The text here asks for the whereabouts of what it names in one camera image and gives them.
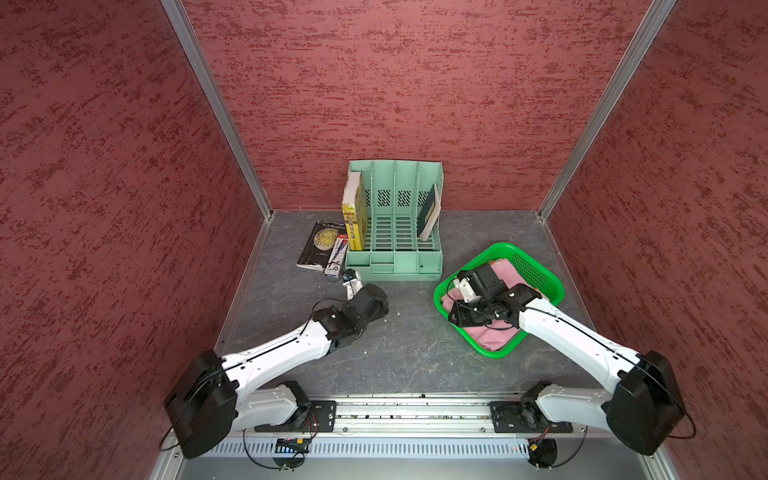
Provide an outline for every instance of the pink cloth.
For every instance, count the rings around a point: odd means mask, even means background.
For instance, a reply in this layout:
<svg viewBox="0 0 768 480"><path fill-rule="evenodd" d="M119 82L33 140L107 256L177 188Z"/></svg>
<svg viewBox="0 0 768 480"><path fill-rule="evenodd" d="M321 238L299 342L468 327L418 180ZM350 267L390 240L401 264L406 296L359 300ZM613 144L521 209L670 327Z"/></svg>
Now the pink cloth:
<svg viewBox="0 0 768 480"><path fill-rule="evenodd" d="M520 273L518 273L517 269L515 269L515 267L509 263L509 260L505 258L491 262L491 268L494 272L496 272L498 278L504 280L504 283L507 284L507 287L513 287L518 283L525 283L528 285L528 283L523 280L523 277L520 275ZM458 288L451 288L448 292L448 295L444 295L442 297L442 307L446 312L450 312L451 308L453 308L454 299L461 298L461 291L459 291ZM504 320L494 320L491 326L494 328L507 328L509 324ZM484 326L470 326L464 330L469 334L470 337L475 339L475 341L482 348L491 352L495 352L496 350L504 348L504 346L509 343L509 340L511 340L512 337L517 335L520 331L520 329L515 328L509 330L493 330L485 328Z"/></svg>

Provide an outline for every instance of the gray floor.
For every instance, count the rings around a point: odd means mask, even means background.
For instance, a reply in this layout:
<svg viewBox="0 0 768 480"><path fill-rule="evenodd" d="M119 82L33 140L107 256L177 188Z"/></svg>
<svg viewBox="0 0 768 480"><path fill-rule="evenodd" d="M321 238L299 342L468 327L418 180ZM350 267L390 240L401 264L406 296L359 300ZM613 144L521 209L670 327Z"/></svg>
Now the gray floor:
<svg viewBox="0 0 768 480"><path fill-rule="evenodd" d="M323 297L345 298L340 283L296 267L317 220L341 221L340 213L276 212L256 279L223 347L239 352L306 322ZM560 308L591 326L562 259L532 211L443 212L440 239L443 278L495 242L510 242L557 275L565 286ZM438 282L383 282L389 297L386 321L371 323L351 346L306 363L268 386L292 379L310 396L400 392L517 392L539 380L563 386L598 384L571 360L528 336L503 359L476 353L435 309Z"/></svg>

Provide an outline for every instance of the wire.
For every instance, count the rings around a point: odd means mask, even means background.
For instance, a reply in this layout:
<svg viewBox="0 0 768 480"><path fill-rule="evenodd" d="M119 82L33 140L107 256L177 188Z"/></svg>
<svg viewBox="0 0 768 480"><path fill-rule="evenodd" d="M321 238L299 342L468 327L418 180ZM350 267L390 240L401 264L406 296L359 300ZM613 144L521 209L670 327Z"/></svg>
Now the wire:
<svg viewBox="0 0 768 480"><path fill-rule="evenodd" d="M317 302L312 306L312 312L310 313L310 317L308 319L306 319L306 323L304 323L304 328L302 328L301 332L299 332L299 336L302 336L304 334L304 330L306 330L306 328L308 327L308 325L312 321L312 317L315 316L315 313L316 313L315 308L317 308L317 306L320 305L320 302L322 302L324 300L335 300L336 302L344 302L344 303L349 302L349 300L339 300L337 298L331 298L331 297L326 297L326 298L317 300Z"/></svg>
<svg viewBox="0 0 768 480"><path fill-rule="evenodd" d="M163 442L165 442L165 439L168 438L168 435L170 434L170 431L176 426L176 424L179 422L179 420L181 420L181 417L184 415L184 412L186 412L187 409L190 407L190 405L192 405L192 399L194 399L195 395L197 395L200 392L200 390L203 389L205 384L208 383L208 379L210 379L212 377L215 377L217 375L220 375L220 374L226 372L227 370L233 369L234 367L239 366L239 365L240 364L238 363L237 365L229 366L226 369L223 369L223 370L220 370L220 371L217 370L216 372L212 372L212 373L208 374L208 376L206 376L204 379L199 380L200 386L198 386L197 390L195 390L194 393L190 396L190 399L187 400L187 404L181 410L181 413L176 418L176 421L170 424L170 427L168 427L168 430L166 430L165 435L163 435L163 438L160 439L160 444L158 444L157 448L161 452L167 452L168 450L175 449L176 447L178 447L180 445L180 443L177 442L176 445L171 445L170 447L163 448Z"/></svg>
<svg viewBox="0 0 768 480"><path fill-rule="evenodd" d="M317 421L317 417L315 417L314 413L310 413L313 419L315 419L315 433L314 435L310 435L310 443L317 437L317 432L320 431L320 422Z"/></svg>
<svg viewBox="0 0 768 480"><path fill-rule="evenodd" d="M315 417L314 413L310 413L309 415L306 416L306 423L307 423L308 430L312 431L312 423L310 423L310 415L315 420L315 432L310 434L310 440L306 443L307 451L309 451L309 445L312 443L315 437L317 437L317 433L320 430L320 423L317 421L317 417ZM253 463L255 463L256 465L260 466L261 468L268 468L269 470L282 470L283 469L282 467L270 467L268 465L261 464L256 460L254 460L252 456L250 456L250 453L248 452L248 446L245 443L245 431L246 429L243 429L243 448L245 449L246 455L248 455L248 459ZM294 447L290 445L281 445L281 446L284 447L285 449L293 450L295 452L293 454L293 457L291 457L290 459L291 462L295 460L298 455L301 455L301 459L298 461L298 463L292 464L288 466L288 468L299 468L301 465L304 465L304 461L306 460L306 454L304 452L300 452L299 450L296 450Z"/></svg>
<svg viewBox="0 0 768 480"><path fill-rule="evenodd" d="M268 468L269 470L280 470L280 467L270 467L268 465L262 465L256 460L253 459L252 456L250 456L250 452L248 452L248 445L245 443L245 429L243 429L243 448L245 449L245 454L248 455L248 459L255 463L256 465L260 466L261 468Z"/></svg>
<svg viewBox="0 0 768 480"><path fill-rule="evenodd" d="M557 467L561 467L561 466L565 465L566 463L568 463L568 462L570 462L571 460L573 460L573 459L574 459L574 457L575 457L575 456L576 456L576 454L579 452L579 450L581 450L581 446L584 444L584 440L586 440L586 439L587 439L587 430L589 430L589 427L586 427L586 426L585 426L585 427L584 427L584 436L583 436L583 437L581 437L581 443L579 443L579 444L578 444L578 447L576 448L576 452L573 452L573 453L571 454L571 456L570 456L570 457L568 457L568 459L567 459L567 460L564 460L563 462L560 462L560 463L558 463L557 465L553 465L553 466L551 466L550 468L557 468Z"/></svg>
<svg viewBox="0 0 768 480"><path fill-rule="evenodd" d="M547 429L544 430L544 433L542 433L540 437L538 437L537 439L533 439L534 442L538 440L538 443L536 445L541 445L541 442L544 440L544 437L547 436L547 434L549 433L549 429L550 427L547 427Z"/></svg>
<svg viewBox="0 0 768 480"><path fill-rule="evenodd" d="M540 313L543 313L543 314L545 314L545 315L549 315L549 316L551 316L552 318L555 318L555 319L558 319L558 320L560 320L560 321L562 321L562 322L565 322L565 324L566 324L566 325L568 325L568 326L570 326L571 328L573 328L573 329L575 329L575 330L577 330L577 331L579 331L579 332L583 333L585 336L587 336L587 337L589 337L590 339L592 339L593 341L595 341L595 342L596 342L598 345L602 346L602 347L603 347L603 348L605 348L607 351L609 351L609 352L613 353L614 355L616 355L617 357L621 358L621 359L622 359L622 360L624 360L625 362L628 362L628 363L630 363L630 364L631 364L633 367L637 367L637 369L638 369L638 370L640 370L640 371L641 371L642 373L644 373L645 375L647 375L647 376L648 376L648 378L650 378L651 380L653 380L654 382L656 382L656 384L657 384L657 385L659 385L659 387L661 387L661 389L662 389L662 390L664 390L664 393L666 393L666 394L667 394L667 396L668 396L670 399L672 399L672 401L673 401L673 402L675 402L675 405L677 405L677 408L679 408L679 409L680 409L680 411L683 413L683 416L688 418L688 421L690 422L690 426L691 426L691 428L693 429L693 432L692 432L692 433L690 433L689 435L667 435L667 437L668 437L668 438L670 438L670 439L677 439L677 440L690 440L690 439L692 439L693 437L695 437L695 436L696 436L696 434L697 434L697 432L698 432L698 429L697 429L697 427L696 427L696 422L694 422L694 418L693 418L692 416L690 416L690 413L688 413L688 410L687 410L687 409L686 409L686 408L683 406L683 403L682 403L682 402L680 402L680 401L679 401L679 400L678 400L678 399L677 399L677 398L676 398L674 395L672 395L672 394L670 393L670 391L669 391L669 390L667 390L667 387L665 387L664 385L662 385L662 384L661 384L661 382L659 382L658 380L656 380L656 377L652 376L652 375L651 375L651 374L650 374L650 373L649 373L649 372L648 372L646 369L644 369L643 367L639 366L637 363L633 362L632 360L629 360L627 357L625 357L625 356L621 355L619 352L617 352L616 350L612 349L611 347L609 347L609 346L605 345L605 344L604 344L604 343L602 343L600 340L598 340L598 339L594 338L593 336L589 335L589 334L588 334L588 333L586 333L585 331L583 331L583 330L581 330L580 328L576 327L576 326L575 326L575 325L573 325L571 322L568 322L566 319L564 319L564 318L562 318L562 317L560 317L560 316L557 316L557 315L555 315L555 314L553 314L553 313L550 313L550 312L546 312L546 311L544 311L544 310L540 310L540 309L538 309L538 308L534 308L534 307L532 307L532 306L526 306L525 308L529 308L529 309L531 309L531 310L534 310L534 311L536 311L536 312L540 312ZM646 361L646 362L647 362L649 365L653 366L653 367L654 367L656 370L659 370L659 371L660 371L659 367L655 366L655 365L654 365L653 363L651 363L651 362L648 362L647 360L645 360L645 361Z"/></svg>
<svg viewBox="0 0 768 480"><path fill-rule="evenodd" d="M464 308L466 308L467 310L469 310L472 313L477 313L478 312L477 310L474 310L474 309L470 308L469 306L465 305L463 299L459 300L459 299L453 298L451 296L451 293L450 293L450 287L451 287L451 283L449 282L448 286L446 286L446 288L445 288L445 296L447 296L449 299L453 300L454 304L459 305L459 306L463 306ZM513 328L516 328L515 326L508 326L508 327L505 327L505 328L496 328L494 326L489 326L487 323L483 323L482 326L484 326L485 328L490 329L490 330L496 330L497 332L504 332L506 330L511 330Z"/></svg>

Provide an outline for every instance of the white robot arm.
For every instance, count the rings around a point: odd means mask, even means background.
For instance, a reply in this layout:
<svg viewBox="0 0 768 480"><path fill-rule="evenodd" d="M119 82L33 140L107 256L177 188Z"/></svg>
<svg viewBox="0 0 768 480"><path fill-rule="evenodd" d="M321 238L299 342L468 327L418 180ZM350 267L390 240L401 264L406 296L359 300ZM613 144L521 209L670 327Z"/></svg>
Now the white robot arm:
<svg viewBox="0 0 768 480"><path fill-rule="evenodd" d="M259 425L300 429L310 402L295 382L273 389L262 385L358 339L373 320L388 313L384 292L363 286L348 270L352 298L339 309L314 312L301 327L253 349L219 358L200 354L165 399L165 409L186 458L216 446L231 431Z"/></svg>
<svg viewBox="0 0 768 480"><path fill-rule="evenodd" d="M575 389L540 382L521 398L529 425L576 422L613 432L643 455L653 454L683 418L685 408L670 363L643 356L572 319L531 287L508 288L489 264L460 272L449 320L457 326L503 319L552 345L593 376L602 389Z"/></svg>

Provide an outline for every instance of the book cover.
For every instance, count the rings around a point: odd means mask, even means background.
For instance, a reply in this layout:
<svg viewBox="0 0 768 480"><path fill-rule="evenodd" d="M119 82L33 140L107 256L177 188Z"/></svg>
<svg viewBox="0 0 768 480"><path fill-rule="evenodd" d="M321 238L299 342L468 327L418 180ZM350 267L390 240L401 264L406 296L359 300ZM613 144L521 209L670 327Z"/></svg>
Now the book cover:
<svg viewBox="0 0 768 480"><path fill-rule="evenodd" d="M336 244L336 238L340 234L346 235L346 228L343 223L327 222L324 220L315 223L312 234L306 241L296 266L319 272L325 270L331 257L333 246Z"/></svg>
<svg viewBox="0 0 768 480"><path fill-rule="evenodd" d="M368 208L361 172L349 172L341 202L350 250L362 250L368 232Z"/></svg>
<svg viewBox="0 0 768 480"><path fill-rule="evenodd" d="M433 184L432 189L429 191L429 195L427 195L427 199L424 202L424 206L419 212L419 217L416 219L416 232L419 236L419 240L422 242L427 241L439 216L440 189L437 184Z"/></svg>

